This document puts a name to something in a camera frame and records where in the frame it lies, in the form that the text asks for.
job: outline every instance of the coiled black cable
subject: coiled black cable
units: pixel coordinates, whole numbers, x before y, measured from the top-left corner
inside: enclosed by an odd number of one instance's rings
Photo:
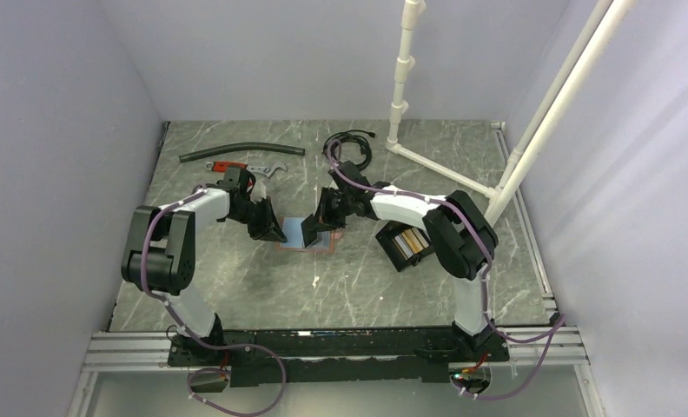
[[[324,142],[323,144],[323,155],[327,155],[327,150],[328,150],[328,144],[331,141],[338,140],[339,142],[335,142],[334,145],[331,147],[331,156],[334,158],[335,161],[339,161],[339,158],[341,156],[341,143],[357,143],[360,145],[360,153],[365,156],[365,160],[357,163],[357,169],[360,171],[364,171],[367,166],[369,166],[369,163],[372,161],[372,148],[369,146],[369,141],[367,138],[363,135],[367,135],[369,137],[374,137],[374,132],[367,132],[366,130],[360,130],[360,129],[351,129],[347,130],[344,132],[339,132],[339,133],[334,133],[333,135],[329,136],[328,139]]]

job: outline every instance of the gray marble surface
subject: gray marble surface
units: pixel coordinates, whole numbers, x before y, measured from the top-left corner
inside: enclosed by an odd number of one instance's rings
[[[215,182],[210,160],[269,165],[278,171],[265,182],[278,217],[304,217],[316,208],[321,187],[331,184],[321,155],[327,137],[346,129],[377,133],[371,140],[373,162],[364,174],[425,194],[465,189],[484,211],[487,200],[445,177],[385,149],[387,121],[233,121],[172,122],[146,203],[160,205],[183,198],[194,185]],[[232,142],[275,142],[303,147],[304,157],[262,151],[235,152],[180,164],[178,155]],[[487,121],[406,120],[403,146],[488,185],[504,165]],[[343,159],[358,162],[355,145]],[[326,254],[282,251],[272,242],[248,238],[246,226],[224,222],[196,238],[195,285],[222,318],[225,328],[331,328],[426,326],[453,319],[452,285],[435,255],[398,273],[374,235],[384,222],[350,216],[335,251]],[[499,237],[492,277],[492,308],[499,324],[546,324],[541,289],[529,245],[515,207],[498,221]],[[161,330],[172,324],[162,306],[124,282],[112,331]]]

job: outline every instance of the black cable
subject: black cable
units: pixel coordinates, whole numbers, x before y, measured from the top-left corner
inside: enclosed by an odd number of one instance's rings
[[[345,132],[334,133],[329,136],[328,139],[323,144],[323,155],[327,154],[328,144],[331,141],[338,140],[340,143],[357,143],[360,145],[360,153],[365,156],[365,160],[356,164],[359,171],[364,171],[369,163],[372,161],[372,148],[369,147],[369,141],[360,133],[365,134],[369,137],[374,137],[374,132],[367,132],[366,130],[351,129]],[[331,147],[331,156],[335,161],[339,161],[341,156],[341,148],[339,143],[334,143]]]
[[[178,329],[178,327],[175,324],[171,324],[168,326],[168,328],[165,329],[165,337],[167,337],[169,341],[173,341],[173,338],[170,337],[170,329],[171,328],[175,328],[175,330]]]
[[[266,150],[268,152],[279,152],[281,154],[290,154],[298,156],[304,156],[306,154],[306,150],[304,148],[296,148],[295,146],[278,145],[277,143],[264,142],[240,142],[230,143],[228,145],[222,146],[214,146],[213,148],[197,150],[195,152],[183,154],[178,156],[178,161],[180,161],[181,163],[190,162],[195,161],[196,159],[226,154],[227,152],[235,152],[237,150]]]

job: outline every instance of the wrench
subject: wrench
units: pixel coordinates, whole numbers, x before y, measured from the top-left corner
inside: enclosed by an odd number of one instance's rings
[[[243,168],[247,169],[249,172],[253,173],[258,173],[266,176],[267,178],[273,176],[275,171],[277,169],[282,169],[283,171],[287,171],[288,167],[285,166],[284,163],[282,162],[275,162],[272,164],[272,166],[269,167],[256,167],[256,166],[250,166],[247,165],[246,163],[241,163],[241,162],[225,162],[225,161],[216,161],[216,162],[206,162],[206,169],[215,171],[215,172],[226,172],[227,168],[229,167],[237,167],[237,168]]]

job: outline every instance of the black mounting plate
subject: black mounting plate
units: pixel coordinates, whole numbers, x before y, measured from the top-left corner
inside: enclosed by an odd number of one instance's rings
[[[224,331],[228,345],[254,343],[286,358],[288,382],[416,378],[448,382],[450,362],[476,362],[485,352],[488,362],[509,360],[505,341],[496,334],[475,349],[464,337],[454,326]],[[221,363],[222,357],[215,358]],[[311,361],[312,357],[321,359]],[[232,367],[231,387],[256,387],[280,380],[275,360],[254,349],[229,351],[228,363]],[[199,361],[188,352],[171,349],[168,364],[204,367],[208,359]]]

